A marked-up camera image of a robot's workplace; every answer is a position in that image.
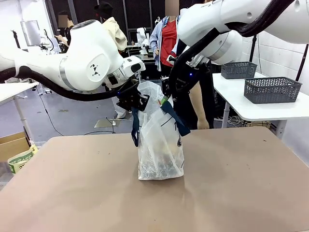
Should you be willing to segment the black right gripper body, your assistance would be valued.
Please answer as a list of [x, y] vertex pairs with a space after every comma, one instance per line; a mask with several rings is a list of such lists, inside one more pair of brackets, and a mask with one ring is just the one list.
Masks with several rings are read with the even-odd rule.
[[199, 81], [196, 69], [172, 68], [169, 75], [169, 89], [173, 99], [177, 99], [189, 93]]

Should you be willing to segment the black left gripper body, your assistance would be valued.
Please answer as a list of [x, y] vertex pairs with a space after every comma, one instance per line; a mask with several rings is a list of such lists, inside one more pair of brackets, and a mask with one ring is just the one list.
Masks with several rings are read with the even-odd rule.
[[131, 104], [132, 108], [138, 109], [138, 100], [140, 92], [138, 91], [139, 82], [128, 81], [118, 91], [117, 98], [118, 102], [127, 102]]

